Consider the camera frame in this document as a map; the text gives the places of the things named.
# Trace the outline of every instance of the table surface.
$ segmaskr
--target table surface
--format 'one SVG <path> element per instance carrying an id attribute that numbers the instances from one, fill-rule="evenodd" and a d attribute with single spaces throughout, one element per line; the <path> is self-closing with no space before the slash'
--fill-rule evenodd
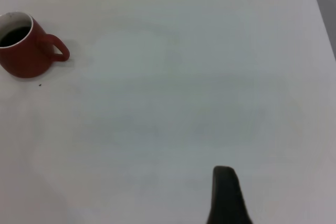
<path id="1" fill-rule="evenodd" d="M 33 80 L 0 68 L 1 223 L 205 223 L 215 165 L 255 223 L 336 219 L 316 0 L 0 3 L 71 51 Z"/>

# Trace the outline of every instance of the mug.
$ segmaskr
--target mug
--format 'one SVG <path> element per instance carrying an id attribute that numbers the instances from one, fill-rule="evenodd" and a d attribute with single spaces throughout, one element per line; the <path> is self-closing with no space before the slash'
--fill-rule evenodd
<path id="1" fill-rule="evenodd" d="M 57 47 L 62 54 L 54 53 Z M 54 61 L 67 61 L 70 52 L 54 35 L 46 34 L 27 13 L 0 15 L 0 65 L 10 74 L 32 78 L 46 72 Z"/>

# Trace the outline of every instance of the dark liquid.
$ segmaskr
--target dark liquid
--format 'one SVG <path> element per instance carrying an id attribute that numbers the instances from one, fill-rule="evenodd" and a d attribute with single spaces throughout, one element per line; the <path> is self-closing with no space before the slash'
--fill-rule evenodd
<path id="1" fill-rule="evenodd" d="M 9 47 L 18 43 L 22 40 L 30 31 L 30 26 L 24 26 L 10 31 L 6 36 L 0 41 L 0 47 Z"/>

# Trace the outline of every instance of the mug handle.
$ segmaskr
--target mug handle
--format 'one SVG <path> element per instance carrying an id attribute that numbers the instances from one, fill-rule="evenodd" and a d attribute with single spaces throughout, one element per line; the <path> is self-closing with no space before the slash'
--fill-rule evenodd
<path id="1" fill-rule="evenodd" d="M 42 37 L 40 37 L 38 39 L 38 43 L 48 43 L 48 44 L 52 44 L 55 47 L 58 48 L 58 50 L 61 51 L 62 54 L 52 54 L 52 55 L 48 55 L 52 61 L 67 61 L 70 57 L 70 51 L 69 49 L 66 47 L 66 45 L 64 45 L 64 43 L 57 38 L 55 35 L 52 34 L 45 34 Z"/>

